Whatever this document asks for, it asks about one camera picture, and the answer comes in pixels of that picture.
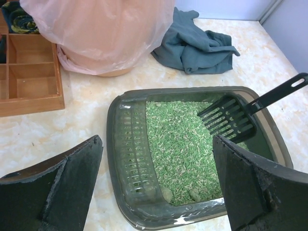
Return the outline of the black litter scoop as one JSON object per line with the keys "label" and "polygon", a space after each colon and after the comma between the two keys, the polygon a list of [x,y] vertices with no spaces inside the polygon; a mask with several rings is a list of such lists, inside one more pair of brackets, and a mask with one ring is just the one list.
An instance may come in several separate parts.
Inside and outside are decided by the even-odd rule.
{"label": "black litter scoop", "polygon": [[197,115],[211,135],[241,143],[257,134],[255,113],[307,85],[308,74],[299,73],[250,103],[226,94]]}

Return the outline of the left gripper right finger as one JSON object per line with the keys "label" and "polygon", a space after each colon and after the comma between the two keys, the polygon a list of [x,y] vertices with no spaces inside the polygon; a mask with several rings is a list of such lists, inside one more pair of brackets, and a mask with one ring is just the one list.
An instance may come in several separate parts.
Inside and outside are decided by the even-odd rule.
{"label": "left gripper right finger", "polygon": [[213,138],[220,187],[233,231],[306,231],[308,175]]}

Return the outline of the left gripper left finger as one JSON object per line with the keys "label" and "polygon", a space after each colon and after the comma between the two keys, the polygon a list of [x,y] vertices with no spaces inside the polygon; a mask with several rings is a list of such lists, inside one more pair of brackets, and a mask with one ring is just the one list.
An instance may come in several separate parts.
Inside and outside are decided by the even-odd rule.
{"label": "left gripper left finger", "polygon": [[82,231],[101,159],[94,135],[72,149],[0,179],[2,231]]}

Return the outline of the dark green litter box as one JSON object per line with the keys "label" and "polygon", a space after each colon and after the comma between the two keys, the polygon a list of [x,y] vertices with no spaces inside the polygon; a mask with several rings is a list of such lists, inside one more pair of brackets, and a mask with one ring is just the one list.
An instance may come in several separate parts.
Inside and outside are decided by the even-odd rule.
{"label": "dark green litter box", "polygon": [[258,97],[240,86],[132,90],[111,103],[106,128],[107,156],[116,202],[125,219],[141,231],[197,223],[227,213],[223,198],[172,206],[162,196],[149,150],[145,105],[155,102],[214,102],[232,94],[248,103]]}

